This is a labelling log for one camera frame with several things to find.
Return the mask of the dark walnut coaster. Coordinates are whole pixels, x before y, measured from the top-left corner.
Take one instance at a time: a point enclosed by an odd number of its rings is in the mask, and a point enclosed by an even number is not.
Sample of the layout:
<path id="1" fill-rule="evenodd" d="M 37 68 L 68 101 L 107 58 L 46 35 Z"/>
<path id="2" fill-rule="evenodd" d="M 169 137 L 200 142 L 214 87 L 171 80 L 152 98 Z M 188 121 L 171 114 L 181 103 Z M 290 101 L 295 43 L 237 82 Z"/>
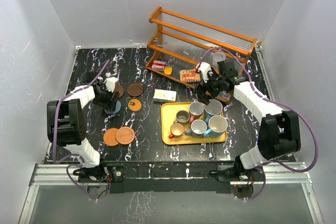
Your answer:
<path id="1" fill-rule="evenodd" d="M 119 94 L 118 98 L 121 98 L 124 95 L 124 87 L 119 84 L 115 87 L 114 92 L 117 92 Z"/>
<path id="2" fill-rule="evenodd" d="M 138 97 L 143 93 L 143 91 L 144 91 L 143 85 L 138 82 L 131 83 L 127 87 L 127 93 L 131 97 Z"/>

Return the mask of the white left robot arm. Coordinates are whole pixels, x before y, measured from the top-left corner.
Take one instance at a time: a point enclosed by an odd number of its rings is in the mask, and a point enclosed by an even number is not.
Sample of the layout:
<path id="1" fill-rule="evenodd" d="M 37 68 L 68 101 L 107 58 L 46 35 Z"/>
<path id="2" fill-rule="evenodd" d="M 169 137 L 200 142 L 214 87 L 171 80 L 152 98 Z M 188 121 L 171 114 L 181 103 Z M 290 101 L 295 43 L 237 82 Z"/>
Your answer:
<path id="1" fill-rule="evenodd" d="M 87 123 L 84 107 L 92 102 L 107 111 L 117 110 L 119 79 L 101 78 L 91 85 L 82 85 L 71 91 L 62 101 L 47 103 L 47 136 L 51 143 L 68 150 L 84 168 L 91 168 L 90 175 L 96 181 L 108 177 L 108 168 L 100 164 L 100 154 L 86 137 Z"/>

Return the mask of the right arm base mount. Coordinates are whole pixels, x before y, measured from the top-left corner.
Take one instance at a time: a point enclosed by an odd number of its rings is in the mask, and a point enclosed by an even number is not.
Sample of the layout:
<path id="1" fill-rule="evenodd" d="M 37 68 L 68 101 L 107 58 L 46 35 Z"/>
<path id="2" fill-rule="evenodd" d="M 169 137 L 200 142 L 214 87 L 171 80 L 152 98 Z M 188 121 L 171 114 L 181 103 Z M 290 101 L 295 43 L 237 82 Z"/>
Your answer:
<path id="1" fill-rule="evenodd" d="M 251 199 L 252 199 L 252 198 L 257 197 L 257 195 L 261 194 L 261 192 L 265 188 L 266 175 L 260 165 L 252 164 L 252 168 L 245 168 L 244 162 L 243 162 L 243 155 L 236 156 L 234 163 L 233 163 L 233 167 L 229 167 L 224 170 L 220 170 L 219 168 L 215 170 L 210 170 L 209 175 L 210 177 L 214 177 L 217 181 L 220 181 L 220 178 L 223 178 L 223 177 L 235 178 L 237 180 L 240 180 L 240 177 L 246 175 L 248 177 L 248 182 L 249 182 L 249 178 L 252 177 L 254 173 L 256 172 L 261 172 L 263 176 L 263 185 L 261 186 L 260 191 L 255 196 L 251 196 Z"/>

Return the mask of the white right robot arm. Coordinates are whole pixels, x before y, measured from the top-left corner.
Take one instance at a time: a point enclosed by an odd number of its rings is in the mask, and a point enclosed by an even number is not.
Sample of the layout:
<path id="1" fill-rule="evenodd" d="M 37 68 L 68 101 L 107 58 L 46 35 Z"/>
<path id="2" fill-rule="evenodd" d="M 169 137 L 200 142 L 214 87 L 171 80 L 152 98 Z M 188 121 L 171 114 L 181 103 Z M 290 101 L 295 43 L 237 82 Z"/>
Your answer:
<path id="1" fill-rule="evenodd" d="M 217 71 L 200 62 L 196 71 L 202 77 L 195 88 L 201 101 L 209 104 L 208 95 L 216 98 L 231 91 L 260 124 L 256 146 L 236 157 L 234 174 L 238 179 L 247 180 L 255 167 L 301 149 L 298 115 L 268 102 L 253 82 L 238 74 L 232 59 L 218 62 Z"/>

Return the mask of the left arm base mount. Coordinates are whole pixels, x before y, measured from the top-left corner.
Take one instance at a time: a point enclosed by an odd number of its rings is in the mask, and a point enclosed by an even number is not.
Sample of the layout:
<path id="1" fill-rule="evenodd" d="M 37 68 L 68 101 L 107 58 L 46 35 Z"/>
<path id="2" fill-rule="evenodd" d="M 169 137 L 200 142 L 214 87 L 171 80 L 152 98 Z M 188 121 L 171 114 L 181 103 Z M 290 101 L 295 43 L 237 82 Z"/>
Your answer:
<path id="1" fill-rule="evenodd" d="M 104 162 L 92 168 L 81 167 L 75 169 L 72 174 L 77 176 L 81 183 L 106 183 L 108 192 L 111 190 L 112 183 L 122 183 L 125 179 L 123 166 L 111 166 Z"/>

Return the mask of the plain orange wooden coaster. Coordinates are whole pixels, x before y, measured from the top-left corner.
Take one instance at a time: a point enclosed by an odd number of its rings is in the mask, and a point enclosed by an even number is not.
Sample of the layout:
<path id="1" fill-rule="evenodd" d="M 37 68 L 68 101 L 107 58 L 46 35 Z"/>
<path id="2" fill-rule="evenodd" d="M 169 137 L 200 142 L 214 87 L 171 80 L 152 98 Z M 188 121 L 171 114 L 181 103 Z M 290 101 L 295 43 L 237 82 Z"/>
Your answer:
<path id="1" fill-rule="evenodd" d="M 103 141 L 107 146 L 117 146 L 119 144 L 116 138 L 117 131 L 117 128 L 110 128 L 104 133 Z"/>

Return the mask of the orange black paper coaster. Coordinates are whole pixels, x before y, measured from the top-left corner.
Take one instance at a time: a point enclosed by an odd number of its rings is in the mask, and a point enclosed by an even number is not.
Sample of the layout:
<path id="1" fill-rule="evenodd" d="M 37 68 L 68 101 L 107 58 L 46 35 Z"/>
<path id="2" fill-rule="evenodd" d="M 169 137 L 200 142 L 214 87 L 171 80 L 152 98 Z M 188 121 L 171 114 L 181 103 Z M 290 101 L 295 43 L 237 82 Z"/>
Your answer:
<path id="1" fill-rule="evenodd" d="M 132 112 L 138 112 L 142 109 L 142 103 L 139 99 L 133 98 L 128 101 L 128 110 Z"/>

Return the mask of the blue paper coaster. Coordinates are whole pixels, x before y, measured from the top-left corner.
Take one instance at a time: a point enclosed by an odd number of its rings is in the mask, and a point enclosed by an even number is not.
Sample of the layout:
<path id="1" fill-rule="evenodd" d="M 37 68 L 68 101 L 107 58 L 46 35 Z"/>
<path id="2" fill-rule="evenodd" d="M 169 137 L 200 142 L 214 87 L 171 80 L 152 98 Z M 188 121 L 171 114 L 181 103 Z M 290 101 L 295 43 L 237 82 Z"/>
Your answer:
<path id="1" fill-rule="evenodd" d="M 105 112 L 106 114 L 116 114 L 116 113 L 118 113 L 118 112 L 120 111 L 120 109 L 121 109 L 121 103 L 120 103 L 120 101 L 117 101 L 117 102 L 116 102 L 115 107 L 116 107 L 116 108 L 115 108 L 115 110 L 113 110 L 113 111 L 104 109 L 104 112 Z"/>

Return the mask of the light wooden ridged coaster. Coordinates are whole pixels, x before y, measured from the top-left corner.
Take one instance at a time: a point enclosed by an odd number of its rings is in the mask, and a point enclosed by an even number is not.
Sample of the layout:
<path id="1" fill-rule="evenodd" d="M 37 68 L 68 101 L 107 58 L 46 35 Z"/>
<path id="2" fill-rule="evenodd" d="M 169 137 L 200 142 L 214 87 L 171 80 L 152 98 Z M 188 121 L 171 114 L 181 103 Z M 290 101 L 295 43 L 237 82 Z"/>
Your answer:
<path id="1" fill-rule="evenodd" d="M 135 139 L 135 132 L 132 128 L 124 126 L 117 130 L 116 140 L 122 145 L 128 145 Z"/>

